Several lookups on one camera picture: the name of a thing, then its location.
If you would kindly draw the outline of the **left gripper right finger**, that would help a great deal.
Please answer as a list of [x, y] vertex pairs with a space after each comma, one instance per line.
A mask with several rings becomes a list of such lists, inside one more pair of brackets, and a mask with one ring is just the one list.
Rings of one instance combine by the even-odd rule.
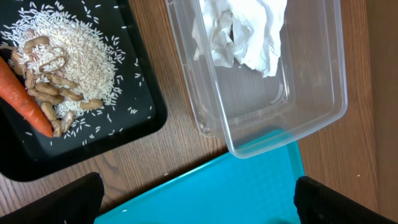
[[302, 224], [397, 224], [308, 176], [296, 181], [294, 205]]

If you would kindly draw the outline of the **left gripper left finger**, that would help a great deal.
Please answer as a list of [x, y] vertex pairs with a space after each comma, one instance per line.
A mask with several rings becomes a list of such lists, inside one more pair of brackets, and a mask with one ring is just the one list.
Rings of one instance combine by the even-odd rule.
[[1, 217], [1, 223], [93, 223], [103, 197], [102, 178], [92, 172]]

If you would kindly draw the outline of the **orange carrot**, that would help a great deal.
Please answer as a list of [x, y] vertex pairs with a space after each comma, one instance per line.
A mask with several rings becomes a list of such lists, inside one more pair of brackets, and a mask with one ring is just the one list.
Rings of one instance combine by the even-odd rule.
[[11, 105], [40, 134], [48, 138], [53, 136], [52, 125], [49, 120], [2, 58], [1, 98]]

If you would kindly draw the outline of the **rice and peanut scraps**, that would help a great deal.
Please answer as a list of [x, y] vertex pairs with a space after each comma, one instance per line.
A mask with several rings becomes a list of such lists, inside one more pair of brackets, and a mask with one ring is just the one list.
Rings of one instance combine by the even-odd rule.
[[53, 124], [60, 138], [85, 113], [102, 113], [116, 103], [116, 65], [122, 51], [90, 21], [64, 10], [28, 8], [1, 26], [2, 56]]

